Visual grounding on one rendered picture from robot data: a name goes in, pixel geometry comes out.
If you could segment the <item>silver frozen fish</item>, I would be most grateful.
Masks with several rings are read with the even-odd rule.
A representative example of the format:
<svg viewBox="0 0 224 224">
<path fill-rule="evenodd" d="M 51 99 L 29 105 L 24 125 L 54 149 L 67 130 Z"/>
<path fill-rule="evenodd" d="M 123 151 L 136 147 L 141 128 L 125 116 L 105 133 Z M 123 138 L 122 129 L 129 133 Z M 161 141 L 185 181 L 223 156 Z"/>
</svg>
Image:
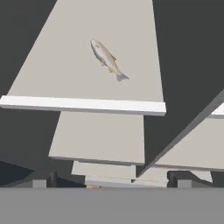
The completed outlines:
<svg viewBox="0 0 224 224">
<path fill-rule="evenodd" d="M 106 66 L 111 73 L 114 73 L 118 82 L 129 79 L 129 77 L 118 68 L 116 58 L 100 41 L 92 38 L 90 40 L 90 45 L 95 57 L 101 62 L 101 65 Z"/>
</svg>

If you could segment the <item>pale grey fridge shelf white-edged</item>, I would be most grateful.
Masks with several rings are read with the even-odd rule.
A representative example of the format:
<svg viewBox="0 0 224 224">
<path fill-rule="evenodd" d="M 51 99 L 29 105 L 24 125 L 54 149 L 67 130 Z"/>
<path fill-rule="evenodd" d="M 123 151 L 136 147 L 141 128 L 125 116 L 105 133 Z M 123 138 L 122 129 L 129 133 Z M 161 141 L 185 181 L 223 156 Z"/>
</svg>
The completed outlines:
<svg viewBox="0 0 224 224">
<path fill-rule="evenodd" d="M 224 119 L 224 102 L 214 112 L 211 113 L 209 118 Z"/>
</svg>

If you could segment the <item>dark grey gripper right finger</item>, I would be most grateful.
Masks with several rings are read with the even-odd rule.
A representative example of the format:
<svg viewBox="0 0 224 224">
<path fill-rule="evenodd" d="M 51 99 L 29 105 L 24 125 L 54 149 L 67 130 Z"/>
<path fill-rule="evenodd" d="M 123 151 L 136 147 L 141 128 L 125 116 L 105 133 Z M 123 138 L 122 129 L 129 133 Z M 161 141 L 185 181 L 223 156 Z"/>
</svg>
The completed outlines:
<svg viewBox="0 0 224 224">
<path fill-rule="evenodd" d="M 216 184 L 207 180 L 198 178 L 190 171 L 168 171 L 168 187 L 176 188 L 202 188 L 202 187 L 216 187 Z"/>
</svg>

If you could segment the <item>pale grey freezer shelf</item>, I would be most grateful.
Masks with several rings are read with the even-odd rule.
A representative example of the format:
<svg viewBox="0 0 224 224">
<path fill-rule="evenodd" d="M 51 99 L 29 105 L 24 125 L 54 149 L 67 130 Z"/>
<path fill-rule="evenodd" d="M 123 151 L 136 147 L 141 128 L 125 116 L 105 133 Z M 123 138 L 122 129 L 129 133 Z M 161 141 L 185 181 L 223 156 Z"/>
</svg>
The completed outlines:
<svg viewBox="0 0 224 224">
<path fill-rule="evenodd" d="M 87 186 L 130 187 L 133 183 L 133 178 L 113 178 L 99 176 L 85 177 L 85 184 Z"/>
<path fill-rule="evenodd" d="M 72 174 L 118 179 L 133 179 L 136 176 L 136 167 L 134 165 L 93 164 L 74 161 Z"/>
<path fill-rule="evenodd" d="M 141 115 L 63 112 L 49 156 L 89 163 L 142 165 L 144 118 Z"/>
</svg>

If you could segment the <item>pale grey freezer shelf white-edged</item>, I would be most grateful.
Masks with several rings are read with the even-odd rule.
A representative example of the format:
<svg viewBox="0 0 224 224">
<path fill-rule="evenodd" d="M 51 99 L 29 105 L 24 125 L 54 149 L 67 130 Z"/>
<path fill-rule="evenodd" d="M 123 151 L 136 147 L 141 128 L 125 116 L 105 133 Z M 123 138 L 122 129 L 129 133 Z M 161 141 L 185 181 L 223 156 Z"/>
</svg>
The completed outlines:
<svg viewBox="0 0 224 224">
<path fill-rule="evenodd" d="M 116 58 L 116 75 L 90 40 Z M 0 107 L 162 116 L 152 0 L 57 0 Z"/>
</svg>

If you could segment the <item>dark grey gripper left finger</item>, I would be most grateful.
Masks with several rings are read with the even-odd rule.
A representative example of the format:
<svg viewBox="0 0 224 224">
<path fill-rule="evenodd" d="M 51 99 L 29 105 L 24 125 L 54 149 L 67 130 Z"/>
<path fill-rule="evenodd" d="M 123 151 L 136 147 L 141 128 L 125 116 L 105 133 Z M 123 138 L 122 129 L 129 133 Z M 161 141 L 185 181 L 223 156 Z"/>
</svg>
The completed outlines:
<svg viewBox="0 0 224 224">
<path fill-rule="evenodd" d="M 57 173 L 54 172 L 34 172 L 26 178 L 4 185 L 3 188 L 47 188 L 57 186 Z"/>
</svg>

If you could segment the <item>pale grey fridge shelf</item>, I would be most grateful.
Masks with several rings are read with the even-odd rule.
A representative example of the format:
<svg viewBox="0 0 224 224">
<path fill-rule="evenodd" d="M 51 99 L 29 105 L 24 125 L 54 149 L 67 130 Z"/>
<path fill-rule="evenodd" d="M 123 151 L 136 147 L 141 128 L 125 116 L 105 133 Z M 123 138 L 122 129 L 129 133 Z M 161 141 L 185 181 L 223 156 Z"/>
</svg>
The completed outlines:
<svg viewBox="0 0 224 224">
<path fill-rule="evenodd" d="M 132 180 L 134 185 L 153 186 L 153 187 L 167 187 L 168 170 L 165 168 L 150 168 L 139 178 Z"/>
<path fill-rule="evenodd" d="M 224 119 L 205 119 L 156 165 L 224 170 Z"/>
</svg>

